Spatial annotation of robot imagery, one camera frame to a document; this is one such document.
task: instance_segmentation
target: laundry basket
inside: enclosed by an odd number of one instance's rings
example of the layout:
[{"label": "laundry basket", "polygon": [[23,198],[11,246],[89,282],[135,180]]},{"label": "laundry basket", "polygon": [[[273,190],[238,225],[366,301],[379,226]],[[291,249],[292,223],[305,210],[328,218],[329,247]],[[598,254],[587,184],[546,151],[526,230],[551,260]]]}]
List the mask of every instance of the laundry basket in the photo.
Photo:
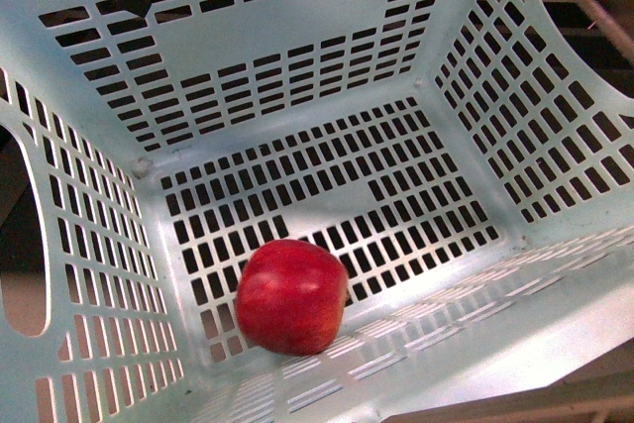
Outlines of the laundry basket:
[{"label": "laundry basket", "polygon": [[[2,422],[377,422],[634,336],[634,101],[542,0],[0,7],[47,283],[40,336],[0,312]],[[313,357],[236,326],[279,238],[350,275]]]}]

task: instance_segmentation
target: red apple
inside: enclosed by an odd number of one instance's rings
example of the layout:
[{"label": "red apple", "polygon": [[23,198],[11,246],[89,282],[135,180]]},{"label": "red apple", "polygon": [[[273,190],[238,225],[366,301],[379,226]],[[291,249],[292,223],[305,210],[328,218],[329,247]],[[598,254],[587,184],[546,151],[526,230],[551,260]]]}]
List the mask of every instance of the red apple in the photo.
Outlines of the red apple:
[{"label": "red apple", "polygon": [[348,273],[315,245],[276,240],[253,254],[238,285],[236,317],[243,334],[280,354],[310,356],[337,336]]}]

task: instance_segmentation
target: perforated panel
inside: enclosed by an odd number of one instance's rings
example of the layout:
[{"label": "perforated panel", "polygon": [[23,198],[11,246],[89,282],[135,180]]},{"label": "perforated panel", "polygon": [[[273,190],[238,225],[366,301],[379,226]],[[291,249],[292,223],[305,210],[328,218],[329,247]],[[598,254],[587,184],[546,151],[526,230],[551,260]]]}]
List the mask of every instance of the perforated panel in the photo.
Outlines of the perforated panel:
[{"label": "perforated panel", "polygon": [[147,19],[106,0],[40,20],[150,152],[409,71],[436,2],[384,0],[381,24],[236,64],[212,60],[191,76],[170,72],[159,39],[171,22],[217,22],[254,1],[271,0],[158,0]]},{"label": "perforated panel", "polygon": [[[609,220],[628,220],[634,115],[539,0],[157,0],[147,19],[0,1],[2,122],[53,297],[42,336],[1,333],[27,375],[0,374],[13,414],[24,398],[43,421],[370,421],[548,384],[631,338],[634,239]],[[250,349],[236,325],[242,270],[278,238],[348,270],[318,356]]]},{"label": "perforated panel", "polygon": [[[273,414],[292,415],[325,403],[331,395],[339,401],[351,398],[355,388],[370,385],[374,378],[378,378],[374,384],[385,382],[390,369],[404,371],[419,360],[429,366],[421,353],[434,346],[445,341],[457,345],[487,319],[515,306],[530,305],[539,293],[547,294],[569,279],[582,278],[598,266],[618,265],[609,257],[630,247],[633,233],[632,227],[614,229],[517,254],[340,337],[321,355],[289,359],[275,372],[245,380],[231,404],[227,389],[214,401],[218,412],[213,418],[203,411],[192,421],[225,417],[236,423],[270,422]],[[337,378],[327,376],[332,365],[339,371]],[[381,380],[376,375],[382,372]]]},{"label": "perforated panel", "polygon": [[[413,98],[315,126],[161,181],[215,361],[249,345],[233,298],[251,253],[301,238],[337,255],[353,302],[498,238]],[[375,207],[309,236],[285,210],[348,184]]]},{"label": "perforated panel", "polygon": [[41,413],[100,421],[183,378],[140,205],[130,176],[44,102],[15,81],[6,91],[39,155],[28,159],[48,179],[50,332],[60,344],[35,384]]},{"label": "perforated panel", "polygon": [[634,136],[552,53],[523,2],[477,0],[435,81],[532,223],[630,183]]}]

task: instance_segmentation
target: light blue basket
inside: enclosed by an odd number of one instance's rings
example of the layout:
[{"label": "light blue basket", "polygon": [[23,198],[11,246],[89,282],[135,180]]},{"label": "light blue basket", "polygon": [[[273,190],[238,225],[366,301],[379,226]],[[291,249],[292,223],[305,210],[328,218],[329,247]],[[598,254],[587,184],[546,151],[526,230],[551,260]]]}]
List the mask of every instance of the light blue basket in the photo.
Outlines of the light blue basket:
[{"label": "light blue basket", "polygon": [[[541,0],[0,8],[48,290],[39,337],[0,312],[2,422],[376,422],[634,336],[634,101]],[[351,274],[318,356],[235,324],[284,237]]]}]

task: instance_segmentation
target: apple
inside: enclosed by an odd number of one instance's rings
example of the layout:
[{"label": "apple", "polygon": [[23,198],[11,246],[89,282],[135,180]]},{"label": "apple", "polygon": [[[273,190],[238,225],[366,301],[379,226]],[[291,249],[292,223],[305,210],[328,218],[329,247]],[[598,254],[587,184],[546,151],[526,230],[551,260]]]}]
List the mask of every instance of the apple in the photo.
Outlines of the apple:
[{"label": "apple", "polygon": [[245,337],[273,352],[311,356],[337,336],[348,272],[326,250],[274,240],[256,250],[238,284],[236,317]]}]

